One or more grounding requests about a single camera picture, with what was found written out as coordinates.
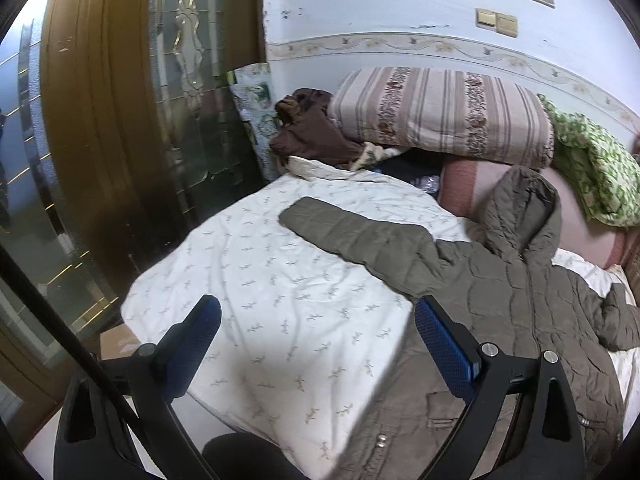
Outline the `wooden glass door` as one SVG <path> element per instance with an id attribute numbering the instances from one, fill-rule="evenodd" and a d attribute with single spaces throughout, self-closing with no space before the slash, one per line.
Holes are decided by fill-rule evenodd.
<path id="1" fill-rule="evenodd" d="M 259 0 L 1 0 L 1 243 L 96 348 L 131 283 L 262 176 L 228 81 Z"/>

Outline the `cardboard box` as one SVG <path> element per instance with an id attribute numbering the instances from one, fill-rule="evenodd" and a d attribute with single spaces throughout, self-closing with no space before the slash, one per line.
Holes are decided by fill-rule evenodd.
<path id="1" fill-rule="evenodd" d="M 126 358 L 140 347 L 140 340 L 126 324 L 100 333 L 100 357 L 103 361 Z"/>

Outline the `pink bed blanket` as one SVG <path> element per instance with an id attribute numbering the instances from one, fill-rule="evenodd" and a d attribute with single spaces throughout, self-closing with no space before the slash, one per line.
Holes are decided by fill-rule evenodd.
<path id="1" fill-rule="evenodd" d="M 480 220 L 488 195 L 510 169 L 498 162 L 450 157 L 440 175 L 438 203 L 457 217 Z M 562 207 L 559 248 L 607 269 L 623 264 L 637 235 L 636 229 L 620 229 L 586 218 L 572 187 L 559 171 L 541 171 L 558 191 Z"/>

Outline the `cream leaf-print cloth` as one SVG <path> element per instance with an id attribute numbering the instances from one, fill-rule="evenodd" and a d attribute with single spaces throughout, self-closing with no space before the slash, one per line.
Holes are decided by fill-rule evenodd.
<path id="1" fill-rule="evenodd" d="M 408 151 L 408 148 L 398 148 L 398 146 L 384 148 L 382 145 L 366 141 L 363 143 L 362 153 L 349 165 L 349 170 L 359 171 L 373 168 L 384 160 L 404 154 L 405 151 Z"/>

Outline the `purple plastic bag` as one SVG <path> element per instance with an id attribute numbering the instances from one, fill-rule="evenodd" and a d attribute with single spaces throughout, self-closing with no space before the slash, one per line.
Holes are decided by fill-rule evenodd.
<path id="1" fill-rule="evenodd" d="M 437 174 L 414 178 L 411 184 L 431 196 L 437 196 L 440 189 L 440 177 Z"/>

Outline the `floral pillow by door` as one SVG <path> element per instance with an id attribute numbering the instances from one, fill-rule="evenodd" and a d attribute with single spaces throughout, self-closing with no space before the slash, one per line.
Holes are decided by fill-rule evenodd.
<path id="1" fill-rule="evenodd" d="M 280 177 L 270 140 L 278 133 L 278 120 L 271 96 L 271 70 L 268 63 L 245 65 L 227 73 L 236 109 L 248 128 L 262 177 L 272 182 Z"/>

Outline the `beige wall switch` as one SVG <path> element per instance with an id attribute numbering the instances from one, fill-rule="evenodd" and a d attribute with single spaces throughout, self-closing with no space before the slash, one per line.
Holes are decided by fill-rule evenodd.
<path id="1" fill-rule="evenodd" d="M 490 29 L 512 38 L 518 36 L 518 18 L 514 15 L 476 8 L 475 21 L 479 28 Z"/>

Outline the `green white patterned blanket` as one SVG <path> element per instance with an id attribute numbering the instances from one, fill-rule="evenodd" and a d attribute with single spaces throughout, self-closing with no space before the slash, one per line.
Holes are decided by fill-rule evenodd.
<path id="1" fill-rule="evenodd" d="M 639 224 L 639 164 L 604 127 L 538 96 L 554 133 L 552 165 L 572 186 L 589 220 L 613 228 Z"/>

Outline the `white leaf-print duvet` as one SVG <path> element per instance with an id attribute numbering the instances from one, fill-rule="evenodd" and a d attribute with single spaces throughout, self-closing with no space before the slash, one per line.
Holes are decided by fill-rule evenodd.
<path id="1" fill-rule="evenodd" d="M 476 242 L 483 234 L 480 221 L 464 222 L 407 183 L 302 160 L 142 274 L 122 318 L 139 340 L 157 342 L 201 296 L 216 297 L 220 330 L 190 393 L 231 427 L 277 445 L 306 477 L 336 479 L 406 330 L 416 330 L 418 300 L 282 226 L 282 212 L 305 197 L 422 226 L 438 240 Z"/>

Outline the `brown crumpled garment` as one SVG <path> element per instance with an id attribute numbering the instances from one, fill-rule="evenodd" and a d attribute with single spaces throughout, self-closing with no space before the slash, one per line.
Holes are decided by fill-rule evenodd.
<path id="1" fill-rule="evenodd" d="M 328 117 L 332 94 L 301 88 L 274 106 L 278 132 L 269 141 L 273 154 L 318 160 L 335 167 L 349 167 L 362 155 L 363 145 L 351 141 Z"/>

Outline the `olive quilted hooded jacket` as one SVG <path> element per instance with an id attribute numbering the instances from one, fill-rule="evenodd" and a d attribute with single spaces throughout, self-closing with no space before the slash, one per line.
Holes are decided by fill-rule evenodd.
<path id="1" fill-rule="evenodd" d="M 411 301 L 435 298 L 478 341 L 523 358 L 555 352 L 582 426 L 587 476 L 611 459 L 624 417 L 611 356 L 638 346 L 639 310 L 628 304 L 622 285 L 600 295 L 553 263 L 561 203 L 539 172 L 515 166 L 503 175 L 486 200 L 476 242 L 438 240 L 422 226 L 370 220 L 310 197 L 285 209 L 280 221 Z M 418 332 L 408 328 L 333 477 L 416 478 L 462 408 Z"/>

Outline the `striped floral folded quilt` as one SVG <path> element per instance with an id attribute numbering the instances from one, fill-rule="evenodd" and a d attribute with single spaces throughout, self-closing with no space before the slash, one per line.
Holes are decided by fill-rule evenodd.
<path id="1" fill-rule="evenodd" d="M 464 70 L 360 68 L 340 84 L 328 115 L 355 141 L 534 169 L 553 158 L 552 125 L 532 90 Z"/>

